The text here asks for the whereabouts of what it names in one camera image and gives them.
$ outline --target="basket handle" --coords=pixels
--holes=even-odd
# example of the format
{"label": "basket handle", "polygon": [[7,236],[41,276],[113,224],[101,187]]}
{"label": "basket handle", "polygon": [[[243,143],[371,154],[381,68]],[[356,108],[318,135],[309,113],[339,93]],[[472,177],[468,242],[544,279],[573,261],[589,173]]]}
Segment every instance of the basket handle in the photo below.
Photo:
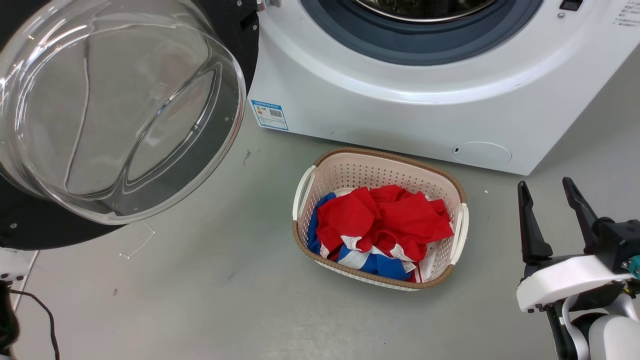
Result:
{"label": "basket handle", "polygon": [[456,222],[456,233],[453,238],[453,247],[451,248],[451,264],[455,265],[462,254],[462,248],[465,247],[467,241],[467,233],[469,232],[469,208],[463,202],[458,208],[458,221]]}
{"label": "basket handle", "polygon": [[[302,216],[302,208],[301,205],[304,205],[307,202],[307,197],[309,196],[309,191],[311,191],[311,184],[314,182],[314,178],[316,175],[314,174],[314,170],[316,169],[315,165],[312,165],[310,168],[305,171],[305,174],[302,175],[300,182],[298,183],[298,188],[296,189],[296,196],[293,198],[293,221],[298,221],[298,218]],[[302,193],[305,193],[302,201],[300,201],[300,197]]]}

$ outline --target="gray floor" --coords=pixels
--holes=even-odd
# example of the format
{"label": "gray floor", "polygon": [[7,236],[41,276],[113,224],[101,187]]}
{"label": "gray floor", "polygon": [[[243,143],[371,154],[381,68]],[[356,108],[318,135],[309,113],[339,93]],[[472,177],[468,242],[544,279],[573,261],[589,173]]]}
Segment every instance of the gray floor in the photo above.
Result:
{"label": "gray floor", "polygon": [[[640,217],[640,51],[526,178],[556,254],[582,240],[561,178],[601,216]],[[88,243],[43,251],[27,289],[56,317],[64,360],[552,359],[544,314],[518,310],[520,176],[429,161],[465,187],[470,232],[456,271],[417,293],[347,279],[307,259],[291,236],[298,180],[340,146],[259,128],[192,196]],[[45,313],[19,308],[21,359],[52,359]]]}

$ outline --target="black cable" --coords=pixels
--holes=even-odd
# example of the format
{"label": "black cable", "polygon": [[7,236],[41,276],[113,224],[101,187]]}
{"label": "black cable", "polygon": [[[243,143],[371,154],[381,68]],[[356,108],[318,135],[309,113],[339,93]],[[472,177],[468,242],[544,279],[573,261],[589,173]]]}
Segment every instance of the black cable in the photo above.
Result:
{"label": "black cable", "polygon": [[58,348],[58,340],[56,339],[56,328],[53,322],[53,314],[51,313],[51,311],[49,311],[49,308],[32,293],[13,289],[11,290],[11,292],[14,294],[31,297],[33,300],[35,300],[35,302],[38,303],[38,305],[42,306],[42,309],[44,309],[44,311],[47,312],[47,315],[49,315],[49,322],[51,323],[51,346],[53,346],[53,352],[55,354],[56,360],[60,360],[60,349]]}

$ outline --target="brown basket rim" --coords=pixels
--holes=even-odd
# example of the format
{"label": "brown basket rim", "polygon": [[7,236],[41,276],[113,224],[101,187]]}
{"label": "brown basket rim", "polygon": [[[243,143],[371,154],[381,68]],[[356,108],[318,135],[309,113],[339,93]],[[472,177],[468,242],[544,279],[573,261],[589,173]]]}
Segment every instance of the brown basket rim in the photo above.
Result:
{"label": "brown basket rim", "polygon": [[[314,163],[314,165],[316,167],[318,167],[324,160],[326,160],[327,158],[329,158],[330,156],[336,155],[336,154],[342,154],[342,153],[350,153],[350,154],[361,154],[361,155],[370,155],[370,156],[375,156],[378,158],[383,158],[383,159],[388,159],[388,160],[393,160],[393,161],[398,161],[401,163],[405,163],[407,165],[412,165],[415,167],[419,167],[419,168],[423,168],[424,170],[428,170],[430,172],[436,173],[438,175],[441,175],[442,177],[446,178],[447,180],[449,180],[454,187],[456,188],[456,190],[458,191],[458,196],[460,197],[460,202],[467,202],[467,194],[465,193],[465,190],[462,188],[462,185],[460,185],[460,183],[458,182],[458,180],[449,175],[449,173],[444,172],[438,168],[429,166],[421,161],[417,161],[417,160],[413,160],[410,158],[406,158],[404,156],[400,156],[400,155],[396,155],[396,154],[390,154],[388,152],[382,152],[382,151],[376,151],[376,150],[369,150],[369,149],[360,149],[357,147],[343,147],[340,149],[336,149],[334,151],[330,151],[327,152],[326,154],[322,155],[320,158],[318,158],[318,160]],[[376,282],[382,282],[383,284],[387,284],[387,285],[393,285],[393,286],[399,286],[402,288],[408,288],[408,289],[416,289],[416,290],[421,290],[421,289],[428,289],[428,288],[432,288],[434,286],[438,286],[440,285],[443,281],[446,280],[446,278],[449,277],[449,275],[451,275],[451,272],[453,272],[453,269],[455,268],[455,265],[449,264],[447,266],[447,268],[445,269],[445,271],[438,276],[437,278],[428,281],[428,282],[408,282],[408,281],[400,281],[400,280],[395,280],[395,279],[389,279],[387,277],[382,277],[380,275],[373,275],[373,274],[369,274],[367,272],[363,272],[360,270],[356,270],[356,269],[352,269],[349,267],[346,267],[342,264],[338,264],[336,262],[333,262],[329,259],[325,259],[322,256],[312,252],[311,250],[308,249],[308,247],[302,242],[302,239],[299,236],[299,231],[298,231],[298,222],[297,221],[293,221],[293,237],[296,240],[296,244],[298,244],[298,247],[300,248],[300,250],[302,250],[302,252],[307,255],[309,258],[322,263],[324,265],[330,266],[332,268],[335,268],[337,270],[346,272],[348,274],[351,275],[355,275],[357,277],[362,277],[364,279],[368,279],[368,280],[372,280],[372,281],[376,281]]]}

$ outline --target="laundry basket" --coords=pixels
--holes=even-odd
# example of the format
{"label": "laundry basket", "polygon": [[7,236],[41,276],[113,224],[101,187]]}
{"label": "laundry basket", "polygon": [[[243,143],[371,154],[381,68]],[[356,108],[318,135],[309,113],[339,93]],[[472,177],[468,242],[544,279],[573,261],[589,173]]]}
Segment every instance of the laundry basket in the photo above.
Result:
{"label": "laundry basket", "polygon": [[[392,184],[412,193],[423,192],[429,200],[443,199],[452,219],[454,235],[440,240],[428,250],[427,257],[435,255],[435,258],[427,277],[417,277],[420,282],[388,279],[348,268],[308,249],[309,220],[321,198],[342,189],[380,188]],[[451,274],[462,253],[469,225],[466,201],[464,189],[453,176],[424,163],[380,151],[338,149],[319,158],[300,179],[293,201],[293,236],[308,257],[342,275],[397,290],[432,288]]]}

